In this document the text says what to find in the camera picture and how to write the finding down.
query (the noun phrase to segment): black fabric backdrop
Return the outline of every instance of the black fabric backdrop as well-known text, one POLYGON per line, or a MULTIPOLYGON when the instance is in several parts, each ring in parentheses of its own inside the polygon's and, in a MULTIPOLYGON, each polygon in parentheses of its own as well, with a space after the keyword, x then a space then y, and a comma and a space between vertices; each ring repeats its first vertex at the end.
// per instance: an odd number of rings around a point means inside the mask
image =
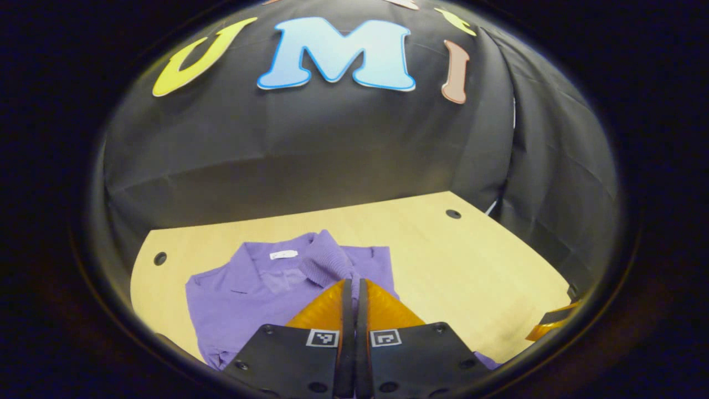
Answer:
POLYGON ((572 296, 589 289, 623 228, 616 166, 600 121, 564 74, 509 30, 452 4, 417 4, 420 11, 383 0, 256 5, 156 60, 106 126, 107 211, 127 267, 151 229, 451 190, 483 211, 501 200, 494 217, 559 270, 572 296), (470 22, 478 36, 455 28, 434 7, 470 22), (213 67, 165 97, 152 96, 175 52, 209 37, 189 65, 216 31, 253 16, 258 20, 213 67), (406 59, 415 90, 357 84, 351 73, 361 55, 335 84, 306 56, 310 82, 258 89, 280 40, 274 26, 305 16, 323 17, 343 34, 369 19, 409 28, 406 59), (463 105, 440 93, 445 39, 471 58, 463 105))

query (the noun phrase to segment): letter m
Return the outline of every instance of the letter m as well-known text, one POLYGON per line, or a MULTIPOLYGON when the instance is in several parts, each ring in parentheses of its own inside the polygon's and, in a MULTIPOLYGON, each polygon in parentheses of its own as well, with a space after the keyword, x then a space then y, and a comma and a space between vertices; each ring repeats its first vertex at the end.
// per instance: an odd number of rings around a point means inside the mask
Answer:
POLYGON ((324 18, 298 18, 276 25, 281 42, 271 70, 262 75, 257 86, 282 89, 302 86, 311 78, 303 68, 303 53, 308 52, 320 74, 328 82, 342 78, 360 53, 362 67, 352 73, 355 82, 368 87, 414 90, 416 82, 406 72, 404 38, 411 33, 392 22, 370 20, 343 36, 324 18))

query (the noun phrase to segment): purple shirt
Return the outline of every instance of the purple shirt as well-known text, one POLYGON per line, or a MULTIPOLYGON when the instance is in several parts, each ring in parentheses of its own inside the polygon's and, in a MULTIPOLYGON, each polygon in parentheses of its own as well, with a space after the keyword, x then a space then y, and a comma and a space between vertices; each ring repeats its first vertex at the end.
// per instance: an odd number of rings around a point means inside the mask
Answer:
POLYGON ((343 278, 352 279, 355 306, 360 278, 398 298, 386 246, 339 246, 327 230, 279 243, 245 242, 229 263, 186 284, 202 357, 223 369, 261 325, 286 324, 343 278))

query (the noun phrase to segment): wooden table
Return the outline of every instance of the wooden table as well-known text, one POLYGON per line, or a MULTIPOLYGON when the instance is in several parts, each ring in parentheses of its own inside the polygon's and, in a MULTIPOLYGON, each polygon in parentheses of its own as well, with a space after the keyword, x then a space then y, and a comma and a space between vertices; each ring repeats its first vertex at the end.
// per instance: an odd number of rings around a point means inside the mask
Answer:
POLYGON ((280 217, 151 231, 130 282, 136 314, 202 359, 185 283, 227 263, 244 241, 327 229, 340 245, 389 246, 396 292, 425 322, 444 321, 498 362, 528 347, 545 312, 569 304, 568 284, 541 256, 451 192, 280 217), (453 219, 447 209, 462 217, 453 219), (160 266, 155 255, 167 254, 160 266))

